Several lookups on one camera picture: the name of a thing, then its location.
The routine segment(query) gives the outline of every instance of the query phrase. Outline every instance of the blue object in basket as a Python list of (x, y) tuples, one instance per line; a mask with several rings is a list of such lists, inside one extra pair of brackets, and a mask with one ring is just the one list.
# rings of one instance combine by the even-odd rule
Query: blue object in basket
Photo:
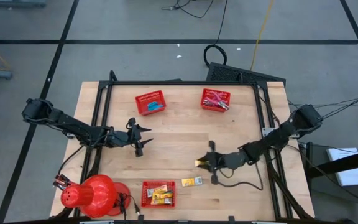
[(147, 105), (148, 110), (157, 110), (160, 109), (163, 105), (158, 104), (156, 101), (153, 101)]

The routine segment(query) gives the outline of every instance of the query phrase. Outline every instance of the snack package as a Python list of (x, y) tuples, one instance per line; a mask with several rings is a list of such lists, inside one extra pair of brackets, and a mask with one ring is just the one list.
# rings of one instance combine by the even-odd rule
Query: snack package
[(155, 199), (152, 200), (151, 205), (171, 205), (172, 198), (163, 198), (163, 199)]
[(203, 184), (203, 179), (201, 177), (188, 178), (188, 179), (181, 180), (181, 185), (183, 187), (201, 185), (201, 184)]
[(171, 191), (171, 190), (169, 190), (167, 192), (155, 191), (153, 193), (152, 200), (170, 198), (170, 197), (173, 197), (173, 191)]
[(147, 197), (152, 197), (154, 192), (166, 192), (168, 190), (167, 185), (156, 187), (153, 189), (147, 189)]

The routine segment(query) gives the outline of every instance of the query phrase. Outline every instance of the wooden tabletop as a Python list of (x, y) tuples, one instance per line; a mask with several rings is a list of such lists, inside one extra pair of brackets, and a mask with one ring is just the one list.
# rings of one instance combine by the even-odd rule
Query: wooden tabletop
[[(81, 87), (74, 117), (91, 123), (98, 82), (84, 82)], [(230, 109), (225, 113), (201, 109), (200, 100), (203, 88), (213, 88), (231, 93)], [(137, 112), (135, 96), (155, 90), (162, 90), (167, 108), (163, 112), (141, 116)], [(286, 121), (290, 115), (287, 96), (281, 82), (269, 82), (268, 92), (272, 109), (280, 121)], [(99, 123), (104, 102), (101, 104)], [(225, 188), (211, 184), (211, 174), (195, 167), (195, 159), (203, 157), (209, 151), (208, 141), (216, 143), (221, 153), (237, 151), (237, 147), (261, 139), (255, 105), (254, 91), (249, 86), (195, 86), (195, 85), (116, 85), (108, 114), (108, 126), (125, 131), (129, 118), (135, 117), (142, 127), (152, 131), (142, 133), (142, 139), (154, 138), (144, 147), (144, 155), (135, 157), (130, 146), (108, 149), (102, 152), (100, 174), (110, 176), (115, 182), (126, 184), (131, 195), (140, 206), (140, 192), (145, 180), (174, 180), (177, 188), (177, 204), (174, 209), (141, 208), (146, 220), (227, 220), (234, 215), (236, 220), (274, 220), (272, 198), (269, 189), (264, 157), (258, 162), (263, 191), (249, 185)], [(290, 145), (297, 147), (291, 140)], [(78, 141), (68, 140), (65, 153), (67, 158), (78, 148)], [(85, 150), (74, 157), (62, 170), (70, 180), (78, 182)], [(298, 203), (314, 216), (305, 173), (299, 152), (286, 147), (282, 151), (283, 166), (290, 192)], [(182, 187), (181, 179), (202, 176), (203, 185)], [(244, 165), (238, 168), (233, 177), (224, 178), (218, 174), (221, 182), (234, 184), (240, 181), (260, 185), (255, 166)], [(277, 188), (281, 214), (285, 217), (282, 194)], [(57, 189), (51, 215), (58, 214), (63, 205), (60, 202), (61, 190)], [(137, 219), (131, 202), (127, 218)]]

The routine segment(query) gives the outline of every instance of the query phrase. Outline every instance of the gray floor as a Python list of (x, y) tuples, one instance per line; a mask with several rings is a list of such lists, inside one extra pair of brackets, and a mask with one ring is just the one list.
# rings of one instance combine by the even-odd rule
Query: gray floor
[[(44, 9), (1, 8), (0, 40), (58, 40), (72, 2), (49, 0)], [(173, 2), (80, 0), (68, 39), (216, 38), (224, 0), (215, 0), (203, 19), (160, 10)], [(358, 24), (358, 1), (347, 3)], [(191, 2), (188, 10), (202, 14), (208, 4), (208, 0)], [(256, 39), (268, 4), (268, 0), (230, 0), (221, 38)], [(263, 39), (356, 40), (356, 36), (339, 1), (286, 0), (274, 4)], [(249, 68), (253, 45), (221, 47), (227, 52), (228, 65)], [(12, 80), (0, 80), (0, 205), (29, 127), (22, 122), (21, 111), (27, 98), (40, 95), (56, 48), (0, 45), (0, 54), (14, 71)], [(205, 80), (204, 48), (204, 44), (65, 45), (47, 99), (73, 114), (81, 82), (105, 80), (110, 69), (120, 80)], [(213, 50), (208, 58), (222, 60)], [(260, 45), (254, 70), (286, 78), (287, 95), (294, 103), (326, 104), (358, 97), (358, 45)], [(358, 147), (358, 106), (327, 119), (321, 129), (302, 140)], [(66, 142), (56, 131), (37, 128), (7, 222), (48, 217), (55, 192), (51, 183)], [(312, 199), (318, 218), (358, 222), (357, 204), (317, 192)]]

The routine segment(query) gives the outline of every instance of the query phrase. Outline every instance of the red plastic basket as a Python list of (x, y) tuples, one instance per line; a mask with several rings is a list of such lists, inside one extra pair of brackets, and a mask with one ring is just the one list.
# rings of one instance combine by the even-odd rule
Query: red plastic basket
[[(165, 104), (164, 95), (162, 94), (161, 90), (157, 90), (151, 93), (146, 93), (140, 96), (135, 97), (137, 110), (139, 114), (146, 116), (152, 113), (157, 113), (159, 111), (165, 110), (167, 105)], [(161, 108), (157, 110), (149, 111), (147, 105), (153, 101), (156, 101), (158, 104), (162, 105)]]
[[(152, 198), (147, 197), (147, 189), (153, 189), (162, 185), (167, 185), (168, 190), (173, 191), (172, 204), (171, 205), (151, 205)], [(142, 207), (143, 208), (175, 208), (176, 204), (176, 190), (175, 181), (143, 181), (142, 186)]]
[(225, 91), (221, 91), (221, 90), (212, 90), (212, 89), (207, 89), (205, 88), (203, 90), (203, 96), (201, 97), (201, 107), (203, 109), (206, 109), (206, 110), (213, 110), (213, 111), (219, 111), (219, 112), (226, 112), (227, 110), (221, 108), (221, 107), (218, 107), (218, 106), (206, 106), (204, 105), (203, 103), (203, 99), (205, 99), (206, 97), (209, 97), (209, 98), (214, 98), (214, 95), (212, 94), (212, 92), (215, 92), (217, 94), (220, 94), (222, 93), (222, 95), (220, 96), (222, 100), (226, 100), (227, 101), (227, 105), (229, 106), (230, 105), (230, 93), (229, 92), (225, 92)]

